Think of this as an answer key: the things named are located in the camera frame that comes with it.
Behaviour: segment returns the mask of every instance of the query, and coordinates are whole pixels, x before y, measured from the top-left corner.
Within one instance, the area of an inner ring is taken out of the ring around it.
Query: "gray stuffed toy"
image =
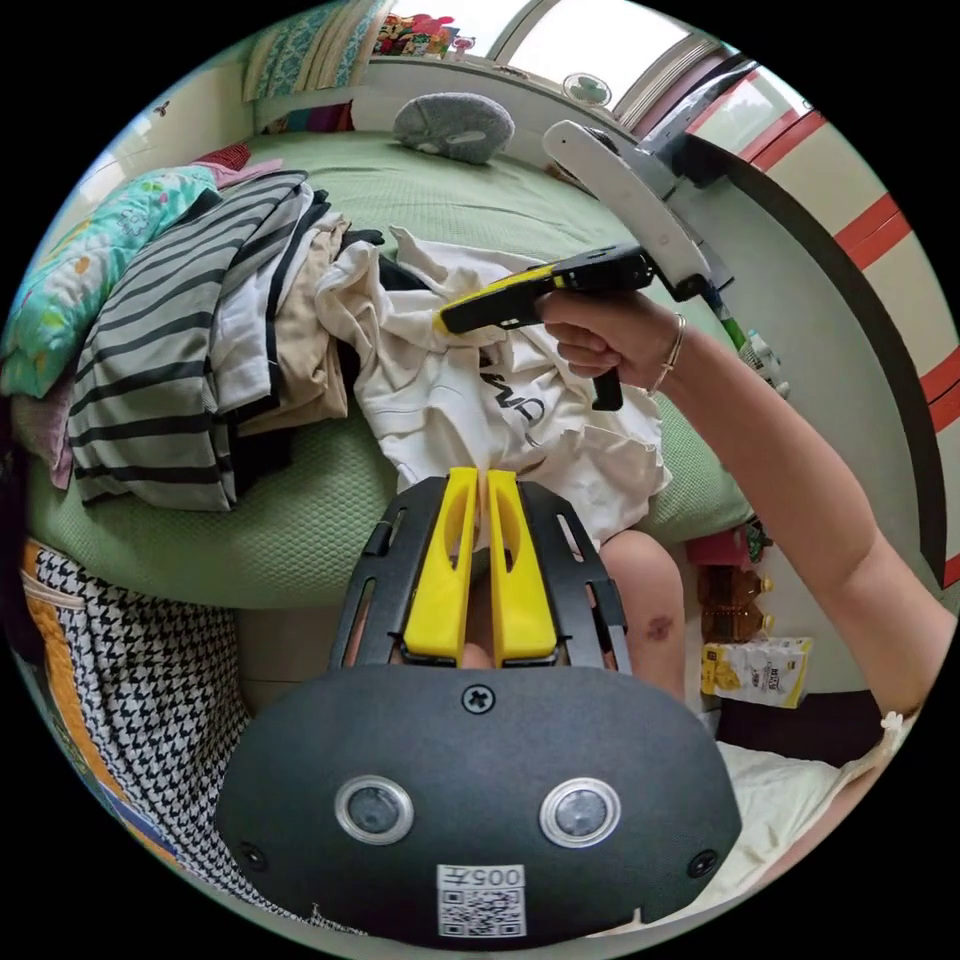
[[[473,164],[487,163],[514,129],[499,103],[476,93],[415,97],[393,121],[393,135],[405,147]]]

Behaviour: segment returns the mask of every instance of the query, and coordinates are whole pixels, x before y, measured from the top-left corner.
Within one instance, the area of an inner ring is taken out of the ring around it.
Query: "knee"
[[[465,643],[460,666],[465,670],[490,670],[493,667],[493,659],[477,644]]]
[[[623,578],[642,587],[679,587],[680,571],[673,557],[653,537],[639,530],[624,530],[600,548],[600,559],[616,580]]]
[[[625,530],[600,548],[600,559],[617,584],[624,605],[642,607],[651,618],[682,617],[680,571],[652,537]]]

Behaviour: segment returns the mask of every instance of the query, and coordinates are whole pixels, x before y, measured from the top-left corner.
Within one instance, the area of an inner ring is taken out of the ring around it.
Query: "black trigger handle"
[[[593,388],[597,394],[593,401],[594,410],[619,410],[623,406],[623,390],[616,367],[594,377]]]

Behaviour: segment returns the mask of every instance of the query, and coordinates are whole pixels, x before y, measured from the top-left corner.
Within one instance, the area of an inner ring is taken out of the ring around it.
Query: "bed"
[[[309,172],[354,227],[388,228],[548,260],[628,240],[589,196],[546,173],[500,158],[468,167],[425,156],[387,135],[285,133],[249,141],[251,163],[282,158]],[[670,303],[662,287],[652,296]],[[684,305],[688,321],[729,344],[710,310]],[[732,478],[678,411],[663,400],[664,459],[673,482],[641,528],[667,545],[735,526],[751,509]],[[232,608],[336,603],[396,475],[359,412],[301,428],[293,464],[266,477],[226,514],[160,510],[124,497],[84,507],[45,467],[30,476],[29,529],[91,574],[128,590]]]

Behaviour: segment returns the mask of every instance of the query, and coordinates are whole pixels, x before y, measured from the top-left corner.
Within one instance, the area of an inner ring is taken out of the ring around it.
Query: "screw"
[[[687,873],[694,880],[701,880],[713,870],[719,859],[715,850],[703,850],[690,861]]]
[[[267,869],[267,858],[252,843],[241,843],[240,853],[243,854],[251,870],[263,873]]]
[[[489,713],[493,709],[496,700],[497,698],[493,695],[493,691],[489,687],[485,687],[482,683],[475,683],[467,687],[467,689],[463,691],[463,696],[460,698],[464,710],[466,710],[467,713],[476,714]]]

